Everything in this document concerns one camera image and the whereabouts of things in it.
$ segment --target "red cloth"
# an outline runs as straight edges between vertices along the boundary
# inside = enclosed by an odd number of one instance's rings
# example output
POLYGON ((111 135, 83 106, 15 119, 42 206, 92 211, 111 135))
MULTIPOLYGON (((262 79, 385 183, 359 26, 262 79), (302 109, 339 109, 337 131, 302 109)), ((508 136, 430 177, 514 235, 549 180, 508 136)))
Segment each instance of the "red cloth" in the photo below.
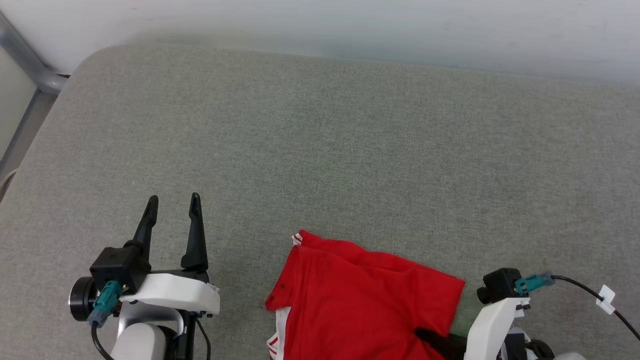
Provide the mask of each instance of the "red cloth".
POLYGON ((442 359, 414 335, 447 336, 464 281, 382 252, 300 231, 268 311, 291 306, 286 360, 442 359))

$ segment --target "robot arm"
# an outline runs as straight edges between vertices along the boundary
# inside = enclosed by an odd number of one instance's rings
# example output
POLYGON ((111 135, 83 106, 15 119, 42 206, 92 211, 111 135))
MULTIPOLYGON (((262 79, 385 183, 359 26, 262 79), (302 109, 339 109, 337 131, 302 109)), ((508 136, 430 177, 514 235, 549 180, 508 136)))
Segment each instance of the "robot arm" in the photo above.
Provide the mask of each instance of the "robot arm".
POLYGON ((529 300, 509 297, 482 308, 469 330, 465 360, 495 360, 513 320, 524 316, 522 305, 529 300))
POLYGON ((134 238, 122 248, 105 248, 90 268, 92 276, 78 279, 69 295, 73 317, 89 322, 93 341, 107 360, 192 360, 196 325, 202 330, 199 319, 220 311, 218 289, 206 272, 200 196, 191 196, 191 229, 180 270, 151 271, 148 256, 157 207, 158 198, 152 196, 134 238), (95 329, 110 315, 118 317, 119 324, 116 344, 108 354, 95 329), (174 329, 148 323, 152 321, 170 321, 174 329))

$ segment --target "teal cable connector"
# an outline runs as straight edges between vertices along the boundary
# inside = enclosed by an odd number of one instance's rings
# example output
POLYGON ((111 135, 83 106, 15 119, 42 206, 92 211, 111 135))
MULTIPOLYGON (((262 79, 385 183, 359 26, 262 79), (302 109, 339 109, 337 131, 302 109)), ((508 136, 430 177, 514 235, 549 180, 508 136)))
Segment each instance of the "teal cable connector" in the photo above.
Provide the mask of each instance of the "teal cable connector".
POLYGON ((87 318, 87 322, 91 325, 93 322, 98 323, 98 327, 102 327, 104 322, 111 314, 113 308, 120 301, 122 296, 122 286, 117 281, 109 281, 100 292, 100 296, 93 303, 93 311, 87 318))
POLYGON ((551 273, 545 272, 542 274, 535 274, 516 281, 516 291, 519 294, 524 295, 530 293, 536 289, 540 289, 544 286, 555 284, 556 281, 551 279, 551 273))

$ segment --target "metal frame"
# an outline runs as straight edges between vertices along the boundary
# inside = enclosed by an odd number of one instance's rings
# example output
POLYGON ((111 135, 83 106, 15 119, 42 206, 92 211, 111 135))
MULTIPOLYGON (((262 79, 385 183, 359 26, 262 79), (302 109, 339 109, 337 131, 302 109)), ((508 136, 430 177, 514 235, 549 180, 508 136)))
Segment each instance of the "metal frame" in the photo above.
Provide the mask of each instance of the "metal frame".
POLYGON ((2 13, 0 13, 0 46, 20 65, 40 91, 58 95, 65 86, 67 78, 47 69, 2 13))

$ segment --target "gray cushion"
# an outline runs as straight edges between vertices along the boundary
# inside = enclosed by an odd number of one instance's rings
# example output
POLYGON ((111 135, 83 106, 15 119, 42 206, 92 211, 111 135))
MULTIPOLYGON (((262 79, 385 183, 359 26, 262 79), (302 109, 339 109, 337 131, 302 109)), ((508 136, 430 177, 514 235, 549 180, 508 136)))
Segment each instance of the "gray cushion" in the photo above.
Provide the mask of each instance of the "gray cushion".
MULTIPOLYGON (((151 263, 177 268, 191 192, 221 288, 221 314, 204 321, 215 359, 268 355, 263 301, 301 228, 466 280, 458 334, 482 307, 482 276, 503 266, 605 283, 640 326, 639 115, 639 90, 591 83, 190 45, 100 51, 0 205, 2 358, 98 359, 69 315, 71 286, 132 237, 153 194, 151 263)), ((586 292, 532 297, 517 325, 533 338, 637 357, 586 292)))

